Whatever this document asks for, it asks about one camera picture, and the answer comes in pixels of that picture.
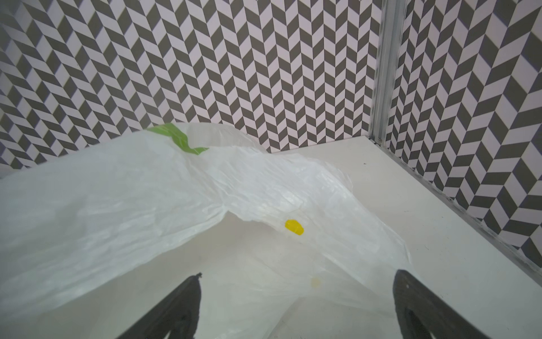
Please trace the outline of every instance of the white floor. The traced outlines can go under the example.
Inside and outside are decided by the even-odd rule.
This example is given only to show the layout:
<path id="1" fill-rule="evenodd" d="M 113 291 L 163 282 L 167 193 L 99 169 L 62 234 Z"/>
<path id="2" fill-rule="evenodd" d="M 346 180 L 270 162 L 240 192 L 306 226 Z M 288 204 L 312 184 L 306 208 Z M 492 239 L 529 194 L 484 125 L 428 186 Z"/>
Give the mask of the white floor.
<path id="1" fill-rule="evenodd" d="M 405 240 L 425 284 L 489 337 L 542 337 L 542 288 L 368 139 L 290 152 L 325 160 L 347 173 L 361 203 Z M 228 217 L 223 223 L 235 222 Z M 220 241 L 216 251 L 222 255 L 235 248 L 238 239 L 225 228 L 210 231 L 60 309 L 1 330 L 3 337 L 114 339 L 184 280 L 186 272 L 197 270 L 183 253 L 210 239 Z M 197 260 L 207 259 L 203 255 Z M 271 335 L 355 337 L 399 338 L 400 334 L 395 319 L 302 299 Z"/>
<path id="2" fill-rule="evenodd" d="M 358 200 L 404 239 L 425 284 L 486 335 L 542 337 L 542 287 L 367 138 L 292 152 L 347 173 Z"/>

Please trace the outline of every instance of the green plastic trim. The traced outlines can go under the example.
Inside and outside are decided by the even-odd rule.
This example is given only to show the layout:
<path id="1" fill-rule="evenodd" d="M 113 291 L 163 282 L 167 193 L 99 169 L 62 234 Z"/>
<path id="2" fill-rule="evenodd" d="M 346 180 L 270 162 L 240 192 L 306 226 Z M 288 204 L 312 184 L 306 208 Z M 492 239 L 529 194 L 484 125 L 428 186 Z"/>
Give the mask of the green plastic trim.
<path id="1" fill-rule="evenodd" d="M 172 123 L 158 125 L 155 127 L 151 127 L 147 130 L 154 133 L 161 134 L 163 136 L 171 137 L 173 139 L 173 142 L 186 153 L 192 153 L 192 154 L 198 155 L 209 149 L 208 147 L 190 148 L 188 146 L 188 137 L 186 136 L 186 134 L 181 132 L 180 129 L 178 129 Z"/>

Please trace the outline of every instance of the herringbone wallpaper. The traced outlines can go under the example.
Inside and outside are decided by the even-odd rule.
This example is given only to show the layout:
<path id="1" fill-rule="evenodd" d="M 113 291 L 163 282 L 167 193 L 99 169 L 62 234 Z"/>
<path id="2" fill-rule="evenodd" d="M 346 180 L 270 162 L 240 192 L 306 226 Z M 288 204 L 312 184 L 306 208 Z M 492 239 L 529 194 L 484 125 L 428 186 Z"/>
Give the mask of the herringbone wallpaper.
<path id="1" fill-rule="evenodd" d="M 17 0 L 0 22 L 0 162 L 170 121 L 268 151 L 366 134 L 381 0 Z"/>
<path id="2" fill-rule="evenodd" d="M 542 2 L 411 0 L 386 146 L 542 267 Z"/>

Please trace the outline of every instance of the crumpled plastic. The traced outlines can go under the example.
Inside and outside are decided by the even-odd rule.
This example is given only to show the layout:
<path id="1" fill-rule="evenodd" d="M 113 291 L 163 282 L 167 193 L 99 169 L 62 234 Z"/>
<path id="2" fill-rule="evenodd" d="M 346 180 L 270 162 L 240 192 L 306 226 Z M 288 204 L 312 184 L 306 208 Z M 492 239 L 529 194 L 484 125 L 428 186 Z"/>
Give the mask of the crumpled plastic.
<path id="1" fill-rule="evenodd" d="M 58 308 L 182 246 L 227 212 L 278 233 L 270 247 L 253 249 L 251 264 L 244 261 L 248 276 L 224 285 L 252 286 L 261 298 L 232 305 L 213 337 L 266 338 L 307 295 L 393 312 L 393 276 L 412 271 L 409 253 L 339 170 L 268 154 L 233 127 L 168 126 L 181 131 L 177 141 L 175 133 L 137 132 L 0 180 L 0 318 Z M 288 229 L 288 220 L 302 233 Z M 258 267 L 280 279 L 264 279 Z M 211 327 L 205 310 L 201 326 Z"/>

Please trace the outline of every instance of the yellow stain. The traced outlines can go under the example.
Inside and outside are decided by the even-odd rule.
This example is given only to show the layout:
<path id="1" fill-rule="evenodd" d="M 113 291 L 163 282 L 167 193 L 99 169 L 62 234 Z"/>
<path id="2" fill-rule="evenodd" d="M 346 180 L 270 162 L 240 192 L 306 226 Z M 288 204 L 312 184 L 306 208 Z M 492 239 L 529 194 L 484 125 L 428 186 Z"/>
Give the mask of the yellow stain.
<path id="1" fill-rule="evenodd" d="M 317 289 L 320 287 L 321 284 L 322 284 L 322 281 L 320 281 L 320 279 L 318 279 L 317 277 L 314 277 L 311 279 L 312 288 Z"/>
<path id="2" fill-rule="evenodd" d="M 284 226 L 297 235 L 302 235 L 305 231 L 303 226 L 297 220 L 293 219 L 286 220 L 286 224 Z"/>

